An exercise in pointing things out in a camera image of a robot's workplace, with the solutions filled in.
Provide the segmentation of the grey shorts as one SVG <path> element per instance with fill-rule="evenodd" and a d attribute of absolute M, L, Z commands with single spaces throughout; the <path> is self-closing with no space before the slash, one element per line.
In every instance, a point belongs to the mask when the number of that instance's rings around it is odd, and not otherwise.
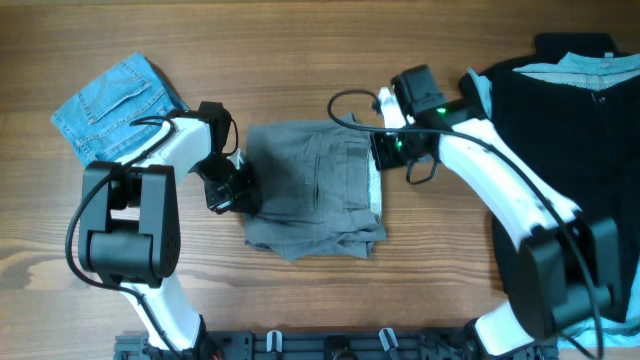
<path fill-rule="evenodd" d="M 381 176 L 355 117 L 253 125 L 247 158 L 261 209 L 244 220 L 249 246 L 288 261 L 309 255 L 371 256 L 387 238 Z"/>

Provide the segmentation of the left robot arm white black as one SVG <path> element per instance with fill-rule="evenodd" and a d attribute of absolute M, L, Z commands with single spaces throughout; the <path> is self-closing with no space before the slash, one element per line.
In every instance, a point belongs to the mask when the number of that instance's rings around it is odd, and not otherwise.
<path fill-rule="evenodd" d="M 195 173 L 209 210 L 255 214 L 261 200 L 254 169 L 239 148 L 225 151 L 237 124 L 220 103 L 134 123 L 160 131 L 129 155 L 85 168 L 82 200 L 66 235 L 68 266 L 86 284 L 129 300 L 147 329 L 145 356 L 219 359 L 221 349 L 175 272 L 181 248 L 177 186 Z"/>

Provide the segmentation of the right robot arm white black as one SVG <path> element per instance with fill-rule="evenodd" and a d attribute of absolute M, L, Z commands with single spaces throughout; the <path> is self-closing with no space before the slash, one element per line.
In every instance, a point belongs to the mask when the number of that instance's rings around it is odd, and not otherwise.
<path fill-rule="evenodd" d="M 476 192 L 506 232 L 514 251 L 508 299 L 472 330 L 484 355 L 511 355 L 588 318 L 600 327 L 603 315 L 617 309 L 619 241 L 612 219 L 587 220 L 461 101 L 416 110 L 383 88 L 373 108 L 384 121 L 374 135 L 376 154 L 400 163 L 432 156 Z"/>

